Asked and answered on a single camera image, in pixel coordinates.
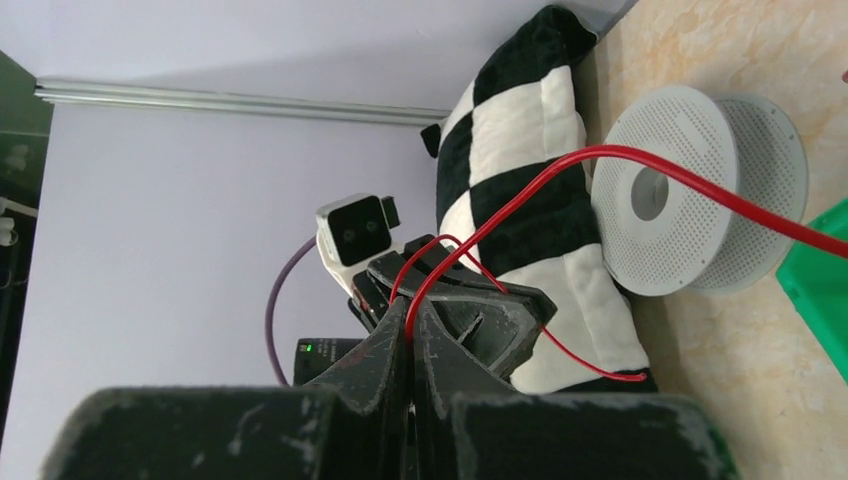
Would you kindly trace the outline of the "black white checkered pillow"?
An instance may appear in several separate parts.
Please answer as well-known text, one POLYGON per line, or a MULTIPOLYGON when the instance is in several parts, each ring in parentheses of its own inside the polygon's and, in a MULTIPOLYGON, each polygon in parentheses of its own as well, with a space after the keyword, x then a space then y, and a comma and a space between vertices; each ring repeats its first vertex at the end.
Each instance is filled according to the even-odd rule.
MULTIPOLYGON (((469 238, 552 162, 585 146, 572 71, 596 42, 569 9, 542 8, 490 56, 452 112, 423 130, 436 161, 439 233, 469 238)), ((539 188, 464 263, 555 305, 509 375, 518 391, 657 391, 631 308, 604 265, 582 166, 539 188)))

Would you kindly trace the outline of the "green plastic bin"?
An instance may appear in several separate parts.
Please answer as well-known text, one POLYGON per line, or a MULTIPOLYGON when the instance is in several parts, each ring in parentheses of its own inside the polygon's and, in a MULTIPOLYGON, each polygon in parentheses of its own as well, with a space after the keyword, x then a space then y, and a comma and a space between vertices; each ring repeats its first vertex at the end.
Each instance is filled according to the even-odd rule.
POLYGON ((776 279, 843 379, 847 378, 847 260, 794 241, 776 279))

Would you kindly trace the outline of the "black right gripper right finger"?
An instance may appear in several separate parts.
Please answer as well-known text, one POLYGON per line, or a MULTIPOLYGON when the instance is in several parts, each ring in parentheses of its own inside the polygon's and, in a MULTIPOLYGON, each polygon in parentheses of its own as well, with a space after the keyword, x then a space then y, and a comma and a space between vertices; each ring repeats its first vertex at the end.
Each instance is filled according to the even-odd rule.
POLYGON ((737 479, 694 402, 656 393, 524 395, 489 372, 428 302, 414 331, 422 479, 737 479))

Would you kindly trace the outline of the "grey perforated cable spool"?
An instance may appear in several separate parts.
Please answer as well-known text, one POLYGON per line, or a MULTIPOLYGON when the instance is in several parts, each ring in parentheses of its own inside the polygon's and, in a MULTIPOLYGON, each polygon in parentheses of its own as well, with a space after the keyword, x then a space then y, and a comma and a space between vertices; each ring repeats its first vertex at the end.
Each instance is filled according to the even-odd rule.
MULTIPOLYGON (((662 87, 631 104, 606 143, 653 153, 781 217, 803 217, 809 178, 801 136, 762 96, 662 87)), ((743 290, 791 245, 788 237, 628 160, 597 161, 591 203, 606 267, 642 296, 743 290)))

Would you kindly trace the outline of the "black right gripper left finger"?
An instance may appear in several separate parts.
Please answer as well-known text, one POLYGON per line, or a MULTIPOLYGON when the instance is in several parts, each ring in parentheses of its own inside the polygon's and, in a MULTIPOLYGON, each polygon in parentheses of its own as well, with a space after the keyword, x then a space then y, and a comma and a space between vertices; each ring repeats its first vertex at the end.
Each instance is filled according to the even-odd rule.
POLYGON ((384 479, 402 472, 408 399, 399 298, 302 386, 126 387, 68 417, 45 479, 384 479))

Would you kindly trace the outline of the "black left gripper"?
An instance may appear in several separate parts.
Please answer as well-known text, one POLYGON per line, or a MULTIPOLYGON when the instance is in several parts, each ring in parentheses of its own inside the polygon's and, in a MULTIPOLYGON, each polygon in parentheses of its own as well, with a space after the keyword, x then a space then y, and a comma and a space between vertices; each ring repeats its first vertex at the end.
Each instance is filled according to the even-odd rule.
MULTIPOLYGON (((372 260, 352 280, 348 307, 373 332, 396 297, 412 298, 426 278, 461 242, 452 235, 425 235, 399 253, 372 260)), ((417 312, 417 324, 433 318, 458 345, 501 378, 529 359, 541 328, 557 313, 534 287, 501 284, 470 251, 437 279, 417 312)))

